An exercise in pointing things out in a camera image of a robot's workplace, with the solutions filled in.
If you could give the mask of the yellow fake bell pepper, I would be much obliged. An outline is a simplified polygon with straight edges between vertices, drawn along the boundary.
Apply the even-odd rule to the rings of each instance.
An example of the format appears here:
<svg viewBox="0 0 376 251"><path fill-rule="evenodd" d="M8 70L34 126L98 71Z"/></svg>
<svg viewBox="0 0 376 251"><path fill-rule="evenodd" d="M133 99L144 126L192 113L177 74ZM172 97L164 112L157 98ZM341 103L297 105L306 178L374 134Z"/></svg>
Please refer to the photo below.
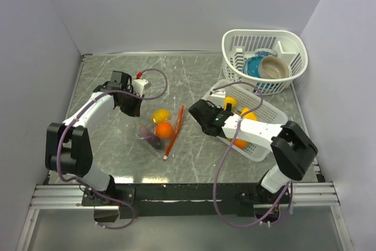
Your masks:
<svg viewBox="0 0 376 251"><path fill-rule="evenodd" d="M237 101L233 97L226 96L224 100L224 110L234 112L236 110L237 104Z"/></svg>

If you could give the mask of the yellow fake lemon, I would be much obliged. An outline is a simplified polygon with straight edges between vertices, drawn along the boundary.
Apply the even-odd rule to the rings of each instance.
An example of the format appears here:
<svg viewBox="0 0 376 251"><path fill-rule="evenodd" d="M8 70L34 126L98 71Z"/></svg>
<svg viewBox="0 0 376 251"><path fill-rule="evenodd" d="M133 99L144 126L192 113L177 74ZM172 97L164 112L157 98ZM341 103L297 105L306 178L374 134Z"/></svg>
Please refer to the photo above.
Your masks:
<svg viewBox="0 0 376 251"><path fill-rule="evenodd" d="M168 121L169 118L170 112L167 109L158 109L152 114L152 122L157 125Z"/></svg>

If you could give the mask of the red green fake mango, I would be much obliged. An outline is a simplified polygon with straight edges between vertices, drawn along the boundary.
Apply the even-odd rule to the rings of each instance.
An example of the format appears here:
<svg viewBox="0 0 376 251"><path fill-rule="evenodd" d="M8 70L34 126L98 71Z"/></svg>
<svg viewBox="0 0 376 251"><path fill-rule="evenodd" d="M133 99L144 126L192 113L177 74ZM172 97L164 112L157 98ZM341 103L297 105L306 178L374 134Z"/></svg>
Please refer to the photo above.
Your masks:
<svg viewBox="0 0 376 251"><path fill-rule="evenodd" d="M240 148L240 149L244 149L247 147L249 143L245 140L241 140L241 139L236 139L233 143L234 146Z"/></svg>

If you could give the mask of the yellow fake banana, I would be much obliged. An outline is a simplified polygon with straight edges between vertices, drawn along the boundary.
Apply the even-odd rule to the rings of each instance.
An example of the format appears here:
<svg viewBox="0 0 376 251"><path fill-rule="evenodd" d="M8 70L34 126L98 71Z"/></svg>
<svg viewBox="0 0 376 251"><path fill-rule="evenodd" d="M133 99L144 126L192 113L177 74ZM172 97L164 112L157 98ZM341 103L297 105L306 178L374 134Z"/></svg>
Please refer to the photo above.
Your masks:
<svg viewBox="0 0 376 251"><path fill-rule="evenodd" d="M258 118L254 112L250 111L250 108L243 108L239 114L244 119L249 119L253 121L258 121Z"/></svg>

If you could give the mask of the clear zip top bag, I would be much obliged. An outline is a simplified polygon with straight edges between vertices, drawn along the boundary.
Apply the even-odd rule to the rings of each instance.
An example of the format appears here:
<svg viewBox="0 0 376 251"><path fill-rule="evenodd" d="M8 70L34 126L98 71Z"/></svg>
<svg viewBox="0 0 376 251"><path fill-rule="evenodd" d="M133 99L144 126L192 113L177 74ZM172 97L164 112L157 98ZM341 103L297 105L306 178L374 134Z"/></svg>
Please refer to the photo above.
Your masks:
<svg viewBox="0 0 376 251"><path fill-rule="evenodd" d="M165 108L156 109L150 120L136 120L136 136L157 152L163 153L162 161L167 161L174 143L182 129L185 106L173 113Z"/></svg>

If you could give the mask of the fake orange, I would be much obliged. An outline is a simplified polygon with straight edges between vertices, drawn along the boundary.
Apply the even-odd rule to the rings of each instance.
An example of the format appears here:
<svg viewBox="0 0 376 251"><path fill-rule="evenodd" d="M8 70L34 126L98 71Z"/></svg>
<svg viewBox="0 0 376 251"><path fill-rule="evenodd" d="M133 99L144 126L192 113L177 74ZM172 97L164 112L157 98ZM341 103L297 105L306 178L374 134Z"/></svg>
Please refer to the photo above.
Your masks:
<svg viewBox="0 0 376 251"><path fill-rule="evenodd" d="M165 121L161 124L156 125L155 135L161 139L169 139L173 134L173 126Z"/></svg>

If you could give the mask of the purple fake eggplant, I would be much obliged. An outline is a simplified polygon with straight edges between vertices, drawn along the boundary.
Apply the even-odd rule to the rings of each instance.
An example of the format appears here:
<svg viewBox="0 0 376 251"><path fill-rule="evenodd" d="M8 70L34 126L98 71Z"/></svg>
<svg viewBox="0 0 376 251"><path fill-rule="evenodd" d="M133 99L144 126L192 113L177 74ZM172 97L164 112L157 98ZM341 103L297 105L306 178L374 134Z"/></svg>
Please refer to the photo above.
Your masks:
<svg viewBox="0 0 376 251"><path fill-rule="evenodd" d="M142 139L144 139L149 145L157 150L162 150L164 148L162 140L152 133L148 128L144 126L139 127Z"/></svg>

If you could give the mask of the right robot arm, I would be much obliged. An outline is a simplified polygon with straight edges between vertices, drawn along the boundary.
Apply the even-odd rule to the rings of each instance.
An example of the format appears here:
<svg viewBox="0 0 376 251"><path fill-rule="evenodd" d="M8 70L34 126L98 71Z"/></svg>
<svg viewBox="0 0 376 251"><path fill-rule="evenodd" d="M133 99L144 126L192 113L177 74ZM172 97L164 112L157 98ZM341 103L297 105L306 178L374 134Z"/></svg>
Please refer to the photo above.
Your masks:
<svg viewBox="0 0 376 251"><path fill-rule="evenodd" d="M189 108L189 113L209 136L239 138L273 153L276 165L267 171L257 188L257 196L264 203L272 202L289 181L301 181L318 153L314 142L294 121L254 121L202 99Z"/></svg>

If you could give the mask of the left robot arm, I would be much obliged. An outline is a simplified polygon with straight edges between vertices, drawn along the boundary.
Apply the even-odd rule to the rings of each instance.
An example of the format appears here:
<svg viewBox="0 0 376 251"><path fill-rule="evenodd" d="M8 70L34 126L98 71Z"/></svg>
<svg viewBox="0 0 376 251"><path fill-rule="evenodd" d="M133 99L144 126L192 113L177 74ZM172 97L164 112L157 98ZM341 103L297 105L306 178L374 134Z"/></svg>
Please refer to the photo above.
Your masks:
<svg viewBox="0 0 376 251"><path fill-rule="evenodd" d="M105 83L98 85L89 100L62 123L51 123L46 131L45 166L47 169L87 184L96 190L96 198L103 205L112 204L119 197L113 176L93 163L89 134L110 111L119 108L130 117L140 116L140 105L150 82L136 79L121 71L113 71Z"/></svg>

